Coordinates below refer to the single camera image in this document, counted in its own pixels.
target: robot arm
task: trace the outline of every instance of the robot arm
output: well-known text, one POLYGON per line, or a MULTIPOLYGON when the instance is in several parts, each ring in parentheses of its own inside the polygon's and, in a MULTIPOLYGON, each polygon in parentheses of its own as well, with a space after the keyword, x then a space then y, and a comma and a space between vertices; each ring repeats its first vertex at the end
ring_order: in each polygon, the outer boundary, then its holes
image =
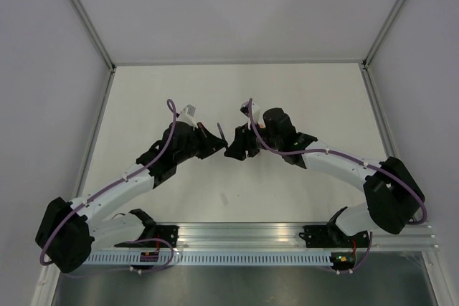
POLYGON ((62 272, 79 267, 91 251, 137 239, 151 238, 156 222, 140 209, 111 220, 104 219, 131 199, 160 186, 171 178, 180 163, 192 158, 205 159, 225 147, 226 143, 213 136, 194 118, 194 107, 188 105, 179 114, 169 145, 159 155, 171 133, 171 126, 163 138, 156 141, 108 190, 93 202, 92 194, 65 202, 57 198, 50 202, 44 214, 35 242, 43 249, 53 231, 72 212, 74 214, 52 239, 46 254, 62 272))
MULTIPOLYGON (((252 111, 255 119, 259 107, 255 103, 251 107, 255 109, 252 111)), ((249 117, 248 102, 240 110, 249 117)), ((327 173, 364 192, 366 202, 342 208, 328 222, 328 234, 337 244, 356 233, 378 227, 398 234, 419 209, 419 201, 424 202, 420 188, 399 159, 389 157, 379 162, 333 149, 311 135, 297 132, 280 108, 267 110, 263 120, 266 127, 257 120, 254 124, 249 120, 248 124, 236 128, 235 141, 224 155, 243 161, 247 156, 256 156, 260 149, 275 149, 287 153, 282 154, 282 158, 291 165, 327 173), (399 183, 389 176, 395 176, 399 183), (403 184, 414 191, 417 199, 403 184)))

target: robotic arm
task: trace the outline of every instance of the robotic arm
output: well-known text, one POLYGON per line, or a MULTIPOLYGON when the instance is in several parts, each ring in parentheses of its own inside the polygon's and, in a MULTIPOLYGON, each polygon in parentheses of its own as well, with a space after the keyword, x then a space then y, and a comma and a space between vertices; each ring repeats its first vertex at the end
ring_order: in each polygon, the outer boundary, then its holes
POLYGON ((311 135, 297 132, 289 116, 278 107, 263 114, 266 127, 258 123, 260 110, 255 103, 244 103, 240 111, 249 120, 236 128, 235 141, 225 156, 243 161, 256 156, 260 149, 275 150, 286 163, 327 173, 364 192, 366 202, 340 209, 328 222, 328 235, 336 244, 378 227, 398 234, 423 205, 424 195, 399 159, 389 157, 379 162, 335 150, 311 135))
POLYGON ((104 219, 126 202, 171 178, 180 163, 193 157, 205 159, 225 147, 225 141, 194 120, 194 111, 194 107, 188 105, 180 112, 170 143, 154 164, 150 162, 166 145, 172 125, 164 131, 161 140, 124 172, 121 183, 119 180, 111 183, 113 187, 94 202, 87 202, 83 197, 65 202, 59 197, 48 205, 35 239, 42 249, 66 216, 79 208, 51 238, 46 251, 62 272, 78 268, 91 251, 153 236, 156 222, 140 209, 115 219, 104 219))

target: gray floor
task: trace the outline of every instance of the gray floor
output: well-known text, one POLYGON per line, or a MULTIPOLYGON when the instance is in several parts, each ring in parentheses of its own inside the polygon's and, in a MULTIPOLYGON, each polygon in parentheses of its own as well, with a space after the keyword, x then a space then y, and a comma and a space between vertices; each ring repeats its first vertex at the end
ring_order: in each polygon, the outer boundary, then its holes
MULTIPOLYGON (((94 272, 84 267, 78 273, 94 272)), ((61 277, 53 306, 436 305, 419 257, 371 254, 353 275, 313 267, 172 267, 145 276, 61 277)))

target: perforated metal strip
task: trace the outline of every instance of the perforated metal strip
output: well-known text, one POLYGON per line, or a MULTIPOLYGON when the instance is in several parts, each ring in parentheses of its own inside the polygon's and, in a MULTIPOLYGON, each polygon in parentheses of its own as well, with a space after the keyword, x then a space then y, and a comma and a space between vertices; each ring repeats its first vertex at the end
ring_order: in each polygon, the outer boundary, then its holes
MULTIPOLYGON (((85 264, 156 265, 164 264, 170 252, 162 251, 157 262, 140 252, 100 251, 91 254, 85 264)), ((194 266, 331 266, 330 252, 176 252, 171 264, 194 266)))

